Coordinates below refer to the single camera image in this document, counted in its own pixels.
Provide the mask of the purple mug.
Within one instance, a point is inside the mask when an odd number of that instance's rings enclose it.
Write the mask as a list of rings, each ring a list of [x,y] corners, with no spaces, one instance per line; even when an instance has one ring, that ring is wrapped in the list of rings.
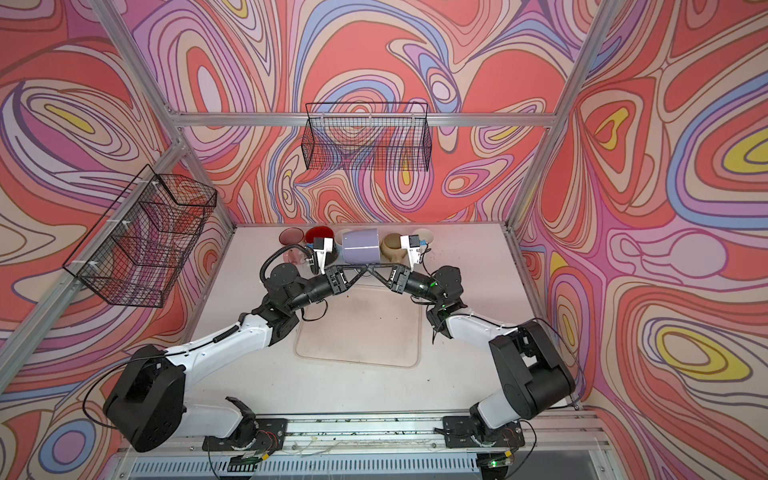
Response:
[[[377,264],[380,262],[377,229],[350,230],[342,235],[342,257],[347,264]]]

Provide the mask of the white mug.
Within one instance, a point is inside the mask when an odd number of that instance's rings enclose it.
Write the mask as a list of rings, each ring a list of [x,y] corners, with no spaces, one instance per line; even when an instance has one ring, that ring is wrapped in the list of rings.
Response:
[[[413,232],[420,239],[420,242],[425,245],[431,245],[435,240],[434,233],[427,228],[418,228]]]

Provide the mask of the beige ceramic teapot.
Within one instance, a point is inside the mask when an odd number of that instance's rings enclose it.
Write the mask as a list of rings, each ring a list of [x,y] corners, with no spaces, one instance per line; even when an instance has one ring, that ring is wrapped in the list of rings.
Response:
[[[380,251],[388,262],[400,263],[407,256],[407,250],[401,244],[401,237],[399,233],[390,233],[381,241]]]

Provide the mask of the pink mug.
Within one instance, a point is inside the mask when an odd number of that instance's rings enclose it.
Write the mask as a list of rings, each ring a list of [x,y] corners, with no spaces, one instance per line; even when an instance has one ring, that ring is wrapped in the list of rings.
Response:
[[[279,235],[279,242],[282,246],[304,245],[304,231],[301,228],[290,227],[284,229]],[[301,249],[291,248],[283,253],[283,261],[294,265],[301,265],[307,262],[307,257]]]

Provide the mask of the black skull mug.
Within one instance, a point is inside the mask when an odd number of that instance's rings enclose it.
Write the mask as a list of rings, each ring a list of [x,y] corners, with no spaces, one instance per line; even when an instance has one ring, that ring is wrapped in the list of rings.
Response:
[[[309,228],[304,234],[304,242],[307,246],[313,246],[317,239],[331,239],[335,237],[334,231],[326,225]]]

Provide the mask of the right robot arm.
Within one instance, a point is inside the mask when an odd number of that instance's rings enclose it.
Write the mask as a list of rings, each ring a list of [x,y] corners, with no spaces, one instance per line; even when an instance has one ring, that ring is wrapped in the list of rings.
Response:
[[[466,416],[443,420],[439,433],[447,443],[470,441],[489,447],[504,429],[535,418],[575,393],[573,374],[535,319],[506,327],[472,311],[461,299],[457,267],[443,266],[431,275],[400,264],[389,268],[388,276],[375,266],[368,266],[366,272],[391,291],[425,304],[435,334],[476,346],[493,360],[499,390],[472,405]]]

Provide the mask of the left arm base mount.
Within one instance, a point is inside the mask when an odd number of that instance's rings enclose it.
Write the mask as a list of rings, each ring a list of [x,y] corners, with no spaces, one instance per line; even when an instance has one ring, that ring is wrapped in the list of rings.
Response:
[[[202,450],[206,452],[274,453],[283,448],[288,420],[286,418],[256,418],[243,420],[226,438],[206,436]]]

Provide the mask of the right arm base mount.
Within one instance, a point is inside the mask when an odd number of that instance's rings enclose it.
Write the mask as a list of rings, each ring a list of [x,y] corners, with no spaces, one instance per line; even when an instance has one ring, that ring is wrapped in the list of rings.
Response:
[[[444,416],[442,425],[433,429],[448,448],[496,448],[517,450],[526,444],[518,422],[491,429],[481,419],[470,415]]]

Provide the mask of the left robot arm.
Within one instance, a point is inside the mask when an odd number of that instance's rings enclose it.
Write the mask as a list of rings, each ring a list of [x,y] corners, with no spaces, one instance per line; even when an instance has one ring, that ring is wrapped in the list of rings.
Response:
[[[306,307],[346,292],[367,271],[356,267],[348,278],[346,266],[325,265],[325,251],[293,248],[308,259],[312,277],[302,277],[291,263],[279,263],[289,250],[282,247],[260,267],[266,294],[257,308],[198,340],[166,350],[142,347],[117,366],[120,375],[102,407],[104,426],[119,431],[137,452],[175,437],[202,437],[208,449],[253,448],[260,431],[253,410],[234,396],[216,404],[199,403],[190,395],[192,387],[235,360],[282,341]]]

